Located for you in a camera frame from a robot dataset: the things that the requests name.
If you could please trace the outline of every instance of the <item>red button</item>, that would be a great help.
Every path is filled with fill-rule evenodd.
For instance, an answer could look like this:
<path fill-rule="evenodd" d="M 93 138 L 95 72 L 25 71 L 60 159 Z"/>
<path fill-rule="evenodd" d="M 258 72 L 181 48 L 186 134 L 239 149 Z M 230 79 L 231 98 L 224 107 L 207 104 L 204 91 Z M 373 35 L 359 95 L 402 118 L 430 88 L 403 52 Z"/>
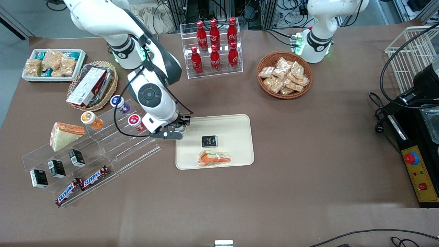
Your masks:
<path fill-rule="evenodd" d="M 408 153 L 404 156 L 404 160 L 409 164 L 413 164 L 416 161 L 416 158 L 413 154 Z"/>
<path fill-rule="evenodd" d="M 419 188 L 421 190 L 425 190 L 425 189 L 427 189 L 427 185 L 426 184 L 419 184 Z"/>

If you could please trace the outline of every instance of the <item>bread slice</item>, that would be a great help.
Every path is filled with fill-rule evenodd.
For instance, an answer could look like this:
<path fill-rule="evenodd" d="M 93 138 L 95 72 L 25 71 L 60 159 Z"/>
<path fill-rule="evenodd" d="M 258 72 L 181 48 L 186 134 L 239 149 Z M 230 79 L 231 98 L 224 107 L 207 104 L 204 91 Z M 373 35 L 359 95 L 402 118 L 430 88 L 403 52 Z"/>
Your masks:
<path fill-rule="evenodd" d="M 84 127 L 56 122 L 50 134 L 50 146 L 58 152 L 84 134 Z"/>

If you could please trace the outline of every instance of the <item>brown table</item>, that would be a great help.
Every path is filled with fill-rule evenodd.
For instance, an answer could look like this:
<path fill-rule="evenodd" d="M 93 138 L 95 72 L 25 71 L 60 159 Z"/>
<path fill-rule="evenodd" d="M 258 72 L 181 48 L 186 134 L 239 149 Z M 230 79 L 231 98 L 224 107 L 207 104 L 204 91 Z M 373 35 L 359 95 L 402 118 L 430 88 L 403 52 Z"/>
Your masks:
<path fill-rule="evenodd" d="M 314 82 L 283 101 L 258 85 L 266 54 L 287 50 L 260 31 L 244 31 L 245 72 L 188 80 L 171 87 L 196 114 L 245 113 L 255 151 L 251 166 L 180 171 L 175 142 L 65 209 L 32 188 L 21 157 L 49 141 L 56 121 L 80 124 L 64 103 L 67 84 L 20 80 L 1 129 L 1 246 L 309 246 L 353 230 L 399 228 L 437 235 L 439 209 L 419 209 L 404 164 L 374 132 L 384 48 L 408 25 L 341 28 L 330 54 L 311 65 Z M 179 35 L 160 41 L 183 62 Z M 101 38 L 32 38 L 34 48 L 80 48 L 88 61 L 114 65 Z M 127 71 L 118 67 L 120 84 Z M 389 73 L 386 87 L 396 92 Z M 357 234 L 325 246 L 392 246 L 389 236 L 423 247 L 438 242 L 401 233 Z"/>

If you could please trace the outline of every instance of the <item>floor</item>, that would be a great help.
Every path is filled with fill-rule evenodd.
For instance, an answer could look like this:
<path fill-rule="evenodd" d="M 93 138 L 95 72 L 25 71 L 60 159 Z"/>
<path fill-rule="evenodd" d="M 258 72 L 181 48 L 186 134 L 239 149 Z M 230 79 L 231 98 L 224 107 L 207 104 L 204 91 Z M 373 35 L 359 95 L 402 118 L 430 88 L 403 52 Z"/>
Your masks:
<path fill-rule="evenodd" d="M 0 7 L 7 10 L 35 36 L 46 38 L 94 37 L 79 30 L 70 20 L 67 10 L 51 11 L 43 0 L 0 0 Z M 354 26 L 385 25 L 400 23 L 401 20 L 392 2 L 370 0 L 368 7 L 360 13 Z M 7 114 L 24 62 L 29 53 L 28 41 L 22 41 L 0 25 L 0 127 Z"/>

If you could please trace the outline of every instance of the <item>yellow control panel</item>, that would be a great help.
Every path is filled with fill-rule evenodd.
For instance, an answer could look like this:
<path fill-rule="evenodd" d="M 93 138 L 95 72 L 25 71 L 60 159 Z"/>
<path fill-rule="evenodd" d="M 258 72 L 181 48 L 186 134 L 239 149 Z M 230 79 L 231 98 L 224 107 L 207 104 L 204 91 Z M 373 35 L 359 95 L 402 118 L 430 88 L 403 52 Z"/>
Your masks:
<path fill-rule="evenodd" d="M 417 146 L 402 150 L 404 162 L 419 202 L 437 202 L 438 196 Z"/>

